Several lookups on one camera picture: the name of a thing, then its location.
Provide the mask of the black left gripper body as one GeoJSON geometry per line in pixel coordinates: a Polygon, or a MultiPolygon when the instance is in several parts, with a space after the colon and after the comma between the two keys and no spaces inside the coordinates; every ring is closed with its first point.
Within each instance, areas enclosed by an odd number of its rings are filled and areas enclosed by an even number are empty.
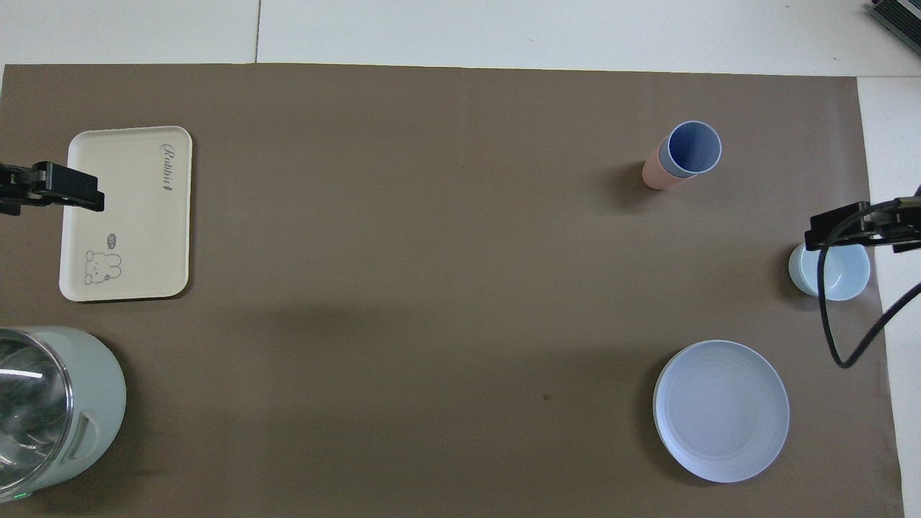
{"type": "Polygon", "coordinates": [[[21,207],[34,206],[30,199],[34,178],[32,166],[14,166],[0,162],[0,215],[19,216],[21,207]]]}

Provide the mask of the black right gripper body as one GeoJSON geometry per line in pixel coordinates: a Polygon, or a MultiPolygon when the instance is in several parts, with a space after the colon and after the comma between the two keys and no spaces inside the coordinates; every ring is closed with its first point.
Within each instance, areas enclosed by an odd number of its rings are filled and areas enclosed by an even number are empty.
{"type": "Polygon", "coordinates": [[[899,200],[898,220],[907,230],[905,241],[901,245],[896,245],[896,253],[921,250],[921,186],[918,186],[914,196],[899,200]]]}

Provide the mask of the blue ribbed cup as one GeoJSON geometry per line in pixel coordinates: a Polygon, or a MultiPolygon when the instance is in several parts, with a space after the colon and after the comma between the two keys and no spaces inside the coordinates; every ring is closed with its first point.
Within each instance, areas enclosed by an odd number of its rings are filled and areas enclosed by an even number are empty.
{"type": "Polygon", "coordinates": [[[691,179],[716,168],[722,154],[723,144],[717,131],[707,122],[690,120],[672,128],[654,156],[672,177],[691,179]]]}

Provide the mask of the pink cup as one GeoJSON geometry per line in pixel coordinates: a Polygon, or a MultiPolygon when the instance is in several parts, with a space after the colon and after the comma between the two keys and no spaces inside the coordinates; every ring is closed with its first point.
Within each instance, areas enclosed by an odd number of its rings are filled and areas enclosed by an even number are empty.
{"type": "Polygon", "coordinates": [[[641,168],[643,183],[655,190],[670,189],[695,176],[697,176],[696,173],[682,167],[672,157],[667,139],[659,143],[641,168]]]}

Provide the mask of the cream rabbit print tray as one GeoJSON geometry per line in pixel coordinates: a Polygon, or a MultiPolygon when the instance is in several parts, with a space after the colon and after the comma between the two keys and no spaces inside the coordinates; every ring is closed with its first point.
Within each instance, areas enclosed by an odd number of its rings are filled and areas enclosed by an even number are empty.
{"type": "Polygon", "coordinates": [[[164,299],[189,282],[193,138],[182,127],[80,132],[67,166],[96,177],[101,212],[63,211],[58,288],[69,301],[164,299]]]}

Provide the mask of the light blue bowl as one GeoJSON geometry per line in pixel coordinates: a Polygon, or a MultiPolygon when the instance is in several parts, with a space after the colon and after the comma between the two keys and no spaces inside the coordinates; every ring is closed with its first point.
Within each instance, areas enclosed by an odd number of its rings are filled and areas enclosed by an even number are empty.
{"type": "MultiPolygon", "coordinates": [[[[787,274],[802,293],[817,298],[819,250],[807,250],[797,245],[787,259],[787,274]]],[[[854,299],[868,285],[871,260],[860,245],[835,246],[828,250],[825,261],[825,297],[829,301],[854,299]]]]}

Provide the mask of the grey ribbed device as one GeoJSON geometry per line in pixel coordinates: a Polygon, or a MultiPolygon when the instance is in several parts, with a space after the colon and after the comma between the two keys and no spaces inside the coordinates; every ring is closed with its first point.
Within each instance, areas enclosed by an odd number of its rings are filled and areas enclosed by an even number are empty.
{"type": "Polygon", "coordinates": [[[921,0],[871,0],[868,13],[921,55],[921,0]]]}

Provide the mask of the pale green cooking pot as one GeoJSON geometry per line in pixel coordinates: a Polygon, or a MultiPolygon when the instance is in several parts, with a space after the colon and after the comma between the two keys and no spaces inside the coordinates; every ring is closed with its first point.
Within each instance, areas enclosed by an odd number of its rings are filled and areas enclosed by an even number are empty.
{"type": "Polygon", "coordinates": [[[127,386],[117,358],[102,341],[72,327],[0,327],[46,345],[60,361],[69,394],[69,416],[60,450],[39,478],[0,504],[32,495],[82,474],[112,445],[124,420],[127,386]]]}

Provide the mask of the blue plate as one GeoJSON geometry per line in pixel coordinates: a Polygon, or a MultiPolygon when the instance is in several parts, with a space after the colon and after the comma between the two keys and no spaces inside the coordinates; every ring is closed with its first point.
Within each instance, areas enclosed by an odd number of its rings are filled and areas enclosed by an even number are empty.
{"type": "Polygon", "coordinates": [[[773,365],[727,339],[687,345],[671,357],[655,380],[651,412],[675,462],[717,484],[750,480],[770,468],[791,419],[773,365]]]}

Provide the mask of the brown table mat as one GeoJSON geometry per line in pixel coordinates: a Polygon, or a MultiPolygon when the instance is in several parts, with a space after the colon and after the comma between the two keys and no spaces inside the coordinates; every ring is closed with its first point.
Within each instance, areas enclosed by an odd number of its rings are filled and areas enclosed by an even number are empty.
{"type": "Polygon", "coordinates": [[[344,65],[4,71],[0,161],[79,132],[194,141],[191,277],[75,303],[60,209],[0,216],[0,325],[124,366],[92,468],[0,518],[899,518],[886,347],[833,364],[787,275],[813,215],[869,198],[854,78],[344,65]],[[723,144],[655,190],[681,122],[723,144]],[[717,484],[653,422],[682,348],[759,352],[789,434],[717,484]]]}

